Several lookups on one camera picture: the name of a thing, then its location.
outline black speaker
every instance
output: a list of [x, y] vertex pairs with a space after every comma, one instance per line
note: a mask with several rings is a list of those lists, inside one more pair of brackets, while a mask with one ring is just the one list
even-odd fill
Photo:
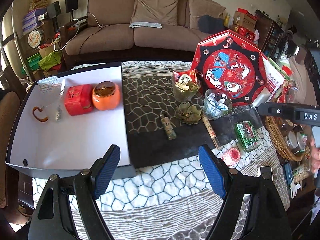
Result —
[[49, 19], [53, 19], [54, 17], [57, 17], [58, 15], [60, 15], [61, 9], [60, 9], [59, 1], [49, 4], [47, 6], [47, 13], [48, 13]]
[[72, 12], [78, 9], [78, 0], [66, 0], [66, 12]]

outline open box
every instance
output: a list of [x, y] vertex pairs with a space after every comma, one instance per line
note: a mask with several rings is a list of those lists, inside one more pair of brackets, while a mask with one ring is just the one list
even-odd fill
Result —
[[[82, 84], [94, 87], [107, 80], [122, 88], [121, 62], [71, 70], [57, 77], [66, 80], [66, 88]], [[51, 174], [73, 176], [90, 168], [96, 159], [104, 156], [111, 144], [116, 144], [120, 147], [121, 157], [113, 179], [135, 176], [129, 158], [123, 98], [113, 110], [95, 109], [77, 116], [70, 116], [63, 106], [62, 118], [58, 122], [39, 122], [34, 118], [32, 109], [41, 107], [43, 100], [38, 83], [33, 83], [12, 128], [6, 164], [36, 178], [47, 179]]]

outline green bag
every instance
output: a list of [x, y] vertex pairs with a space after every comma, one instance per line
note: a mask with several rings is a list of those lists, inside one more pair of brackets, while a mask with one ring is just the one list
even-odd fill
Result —
[[59, 65], [61, 63], [61, 58], [61, 51], [53, 51], [39, 61], [39, 66], [43, 69], [43, 71], [48, 71], [50, 68]]

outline human hand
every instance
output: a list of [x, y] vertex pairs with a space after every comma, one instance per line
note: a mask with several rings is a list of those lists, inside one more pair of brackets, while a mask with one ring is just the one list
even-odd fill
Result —
[[320, 149], [315, 146], [315, 139], [312, 137], [310, 140], [311, 146], [311, 172], [315, 173], [320, 168]]

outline blue rubber fingertip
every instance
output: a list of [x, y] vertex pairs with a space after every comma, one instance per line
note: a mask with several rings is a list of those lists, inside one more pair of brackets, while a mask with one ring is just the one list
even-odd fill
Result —
[[219, 195], [220, 198], [224, 199], [227, 192], [223, 186], [223, 177], [213, 160], [210, 158], [209, 153], [203, 146], [199, 147], [199, 161], [205, 174], [207, 175], [212, 190], [215, 194]]
[[105, 194], [107, 187], [113, 176], [113, 173], [115, 173], [115, 170], [118, 166], [119, 161], [120, 161], [120, 148], [118, 146], [115, 146], [108, 160], [105, 162], [103, 168], [100, 170], [100, 172], [96, 176], [95, 189], [93, 193], [96, 199], [98, 199], [100, 195]]

